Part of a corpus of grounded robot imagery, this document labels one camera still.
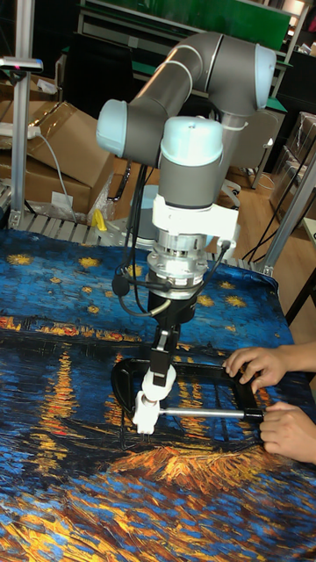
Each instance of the chair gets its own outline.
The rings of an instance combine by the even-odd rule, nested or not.
[[[275,114],[261,109],[251,115],[247,122],[248,125],[241,131],[230,165],[256,171],[251,185],[255,189],[276,139],[279,121]]]
[[[109,99],[130,102],[137,93],[130,49],[74,33],[65,63],[62,90],[64,101],[94,119]],[[128,161],[116,194],[108,200],[121,198],[131,165]]]

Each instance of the metal frame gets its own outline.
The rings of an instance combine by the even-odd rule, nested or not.
[[[280,256],[284,245],[297,224],[299,217],[305,209],[312,190],[316,185],[316,154],[308,166],[302,182],[289,206],[284,218],[276,232],[276,235],[269,247],[264,259],[258,263],[256,270],[266,275],[272,275],[273,268]]]
[[[18,0],[16,57],[32,57],[35,0]],[[11,214],[9,227],[18,228],[24,216],[27,125],[30,99],[30,73],[14,89],[11,162]]]
[[[212,364],[184,364],[176,363],[176,373],[180,380],[193,380],[194,377],[210,385],[225,386],[230,388],[235,398],[237,408],[231,409],[196,409],[196,408],[167,408],[161,409],[160,414],[172,416],[192,417],[220,417],[236,418],[245,422],[261,423],[263,412],[257,406],[255,396],[251,390],[251,384],[241,385],[239,380],[241,372],[237,373],[235,379],[230,378],[223,367]],[[149,361],[146,359],[123,359],[116,363],[111,372],[111,384],[119,405],[132,417],[135,408],[135,393],[133,382],[142,380],[147,373]]]

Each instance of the white cable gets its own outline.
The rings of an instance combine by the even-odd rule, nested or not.
[[[37,133],[37,136],[39,136],[39,137],[47,144],[49,150],[50,150],[51,153],[52,153],[52,157],[54,158],[54,163],[56,164],[58,176],[59,176],[59,178],[60,178],[60,180],[61,180],[61,187],[62,187],[62,189],[63,189],[63,191],[64,191],[64,193],[65,193],[66,201],[67,201],[67,203],[68,203],[69,209],[70,209],[71,214],[72,214],[72,216],[73,216],[74,222],[76,223],[76,218],[75,218],[74,209],[72,208],[72,205],[71,205],[70,199],[69,199],[69,195],[67,194],[67,190],[66,190],[65,184],[63,183],[63,180],[62,180],[62,177],[61,177],[61,168],[60,168],[60,165],[59,165],[58,160],[57,160],[57,158],[56,158],[56,154],[55,154],[55,152],[53,151],[53,149],[52,149],[50,143],[48,142],[48,140],[45,138],[45,136],[44,136],[43,134]]]
[[[268,174],[261,174],[261,177],[262,177],[262,176],[263,176],[263,177],[267,177],[267,178],[273,183],[273,187],[268,187],[268,185],[263,185],[263,184],[261,184],[260,182],[258,182],[257,185],[261,185],[261,187],[264,187],[264,189],[266,189],[266,190],[273,191],[274,188],[275,188],[275,183],[274,183],[272,177],[268,176]]]
[[[227,131],[243,131],[249,125],[249,123],[245,121],[243,126],[229,126],[225,124],[223,125],[223,123],[221,125],[223,129],[226,129]]]
[[[156,316],[159,313],[162,313],[164,310],[166,310],[166,308],[168,308],[168,306],[171,305],[171,300],[170,299],[166,299],[162,305],[158,306],[157,308],[154,308],[154,310],[151,310],[150,313],[152,316]]]

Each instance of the electrical cable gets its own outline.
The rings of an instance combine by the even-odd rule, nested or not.
[[[36,214],[36,212],[34,211],[34,209],[32,209],[32,207],[31,207],[31,205],[29,204],[29,202],[26,201],[26,199],[25,199],[25,207],[30,211],[30,213]]]
[[[198,297],[198,295],[200,294],[200,292],[203,291],[203,289],[206,287],[206,285],[211,281],[212,276],[214,275],[216,269],[219,267],[224,254],[227,252],[227,250],[230,248],[230,242],[223,242],[223,246],[222,246],[222,250],[219,253],[219,256],[217,258],[217,260],[215,261],[215,263],[213,264],[211,270],[208,272],[208,274],[206,275],[204,281],[201,283],[201,285],[198,287],[198,289],[193,293],[193,295],[185,301],[185,303],[183,304],[183,306],[180,306],[180,308],[177,309],[177,313],[181,313],[182,310],[184,310],[187,306],[190,306],[191,303],[194,302],[194,300]]]
[[[274,190],[274,181],[273,181],[272,177],[268,176],[268,174],[261,174],[261,177],[267,177],[271,181],[271,183],[273,184],[273,187],[269,187],[268,185],[261,184],[261,182],[258,182],[257,185],[261,185],[261,187],[264,187],[265,190],[273,191]]]
[[[144,317],[148,317],[148,318],[153,318],[154,316],[156,316],[159,313],[162,313],[164,310],[166,310],[166,308],[168,308],[171,304],[171,300],[170,299],[166,299],[162,305],[158,306],[157,308],[154,308],[153,310],[151,310],[148,313],[135,313],[134,310],[131,310],[130,308],[128,308],[123,300],[123,297],[118,297],[119,300],[119,304],[122,306],[123,310],[126,311],[126,313],[132,315],[132,316],[136,316],[136,318],[144,318]]]
[[[299,174],[300,170],[301,170],[302,167],[305,165],[306,158],[307,158],[308,155],[310,154],[310,152],[311,152],[311,150],[312,150],[312,147],[313,147],[315,141],[316,141],[316,137],[313,138],[312,143],[311,143],[311,146],[308,148],[308,150],[307,150],[307,152],[306,152],[306,154],[305,154],[305,157],[303,158],[303,161],[302,161],[302,162],[300,163],[300,165],[298,166],[297,171],[295,172],[293,178],[290,180],[290,182],[289,182],[289,184],[288,184],[286,190],[284,191],[284,194],[283,194],[282,197],[280,198],[280,200],[279,200],[279,202],[278,202],[278,204],[277,204],[277,206],[276,206],[276,209],[275,209],[275,211],[273,212],[272,217],[271,217],[271,219],[270,219],[270,221],[269,221],[269,224],[268,224],[267,227],[265,228],[265,230],[264,230],[264,232],[263,232],[263,234],[262,234],[260,240],[258,241],[258,243],[256,244],[256,246],[254,246],[253,248],[251,248],[251,249],[247,252],[247,254],[245,254],[245,255],[241,258],[242,260],[246,259],[246,257],[248,257],[249,255],[251,255],[251,256],[249,257],[249,259],[248,259],[248,263],[250,263],[251,260],[253,259],[254,255],[255,255],[256,251],[257,251],[263,244],[265,244],[266,241],[268,241],[268,240],[271,238],[271,236],[270,236],[267,240],[264,240],[264,236],[265,236],[266,233],[268,232],[268,230],[269,230],[269,228],[270,228],[270,226],[271,226],[273,220],[274,220],[275,217],[277,216],[278,210],[280,209],[280,207],[281,207],[282,203],[284,202],[286,196],[287,196],[288,193],[290,192],[290,189],[291,189],[292,185],[294,184],[296,178],[298,177],[298,174]]]
[[[293,234],[293,232],[298,228],[300,222],[302,222],[303,218],[305,217],[305,215],[306,215],[306,214],[308,213],[308,211],[310,210],[310,208],[311,208],[313,202],[315,201],[315,199],[316,199],[316,189],[315,189],[315,192],[314,192],[314,194],[313,194],[313,196],[312,196],[311,201],[309,202],[307,208],[303,211],[303,213],[302,213],[301,216],[299,217],[298,222],[296,223],[295,227],[294,227],[293,230],[291,231],[291,234]],[[267,242],[270,238],[272,238],[272,237],[277,233],[277,231],[278,231],[278,228],[275,230],[275,232],[274,232],[271,236],[269,236],[269,238],[266,239],[266,242]],[[257,257],[257,258],[253,261],[253,263],[260,262],[260,260],[262,260],[265,256],[266,256],[266,254],[263,254],[263,256]]]
[[[71,211],[72,217],[73,217],[74,222],[75,222],[75,224],[76,224],[77,221],[76,221],[76,218],[75,218],[74,209],[72,208],[72,205],[71,205],[70,199],[69,199],[69,195],[67,194],[67,190],[66,190],[65,184],[63,183],[62,176],[61,176],[61,168],[60,168],[60,165],[59,165],[58,160],[57,160],[57,158],[56,158],[55,152],[53,151],[53,149],[52,149],[50,143],[48,142],[48,140],[45,138],[45,136],[44,136],[43,134],[40,133],[40,134],[38,134],[37,136],[39,136],[39,137],[47,144],[47,146],[48,146],[48,148],[49,148],[49,150],[50,150],[50,152],[51,152],[51,154],[52,154],[52,157],[54,158],[54,162],[55,162],[55,165],[56,165],[56,168],[57,168],[58,176],[59,176],[60,181],[61,181],[61,187],[62,187],[62,189],[63,189],[63,192],[64,192],[65,197],[66,197],[66,201],[67,201],[67,203],[68,203],[68,206],[69,206],[69,209],[70,209],[70,211]]]

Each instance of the table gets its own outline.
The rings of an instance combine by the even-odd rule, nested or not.
[[[111,368],[148,354],[155,323],[131,319],[111,292],[120,249],[12,231],[0,243],[0,559],[314,559],[315,467],[265,453],[242,421],[161,419],[149,440],[122,419]],[[222,265],[175,361],[221,364],[246,343],[291,342],[277,283]],[[279,399],[316,421],[304,373],[257,396]],[[231,402],[195,378],[169,398]]]

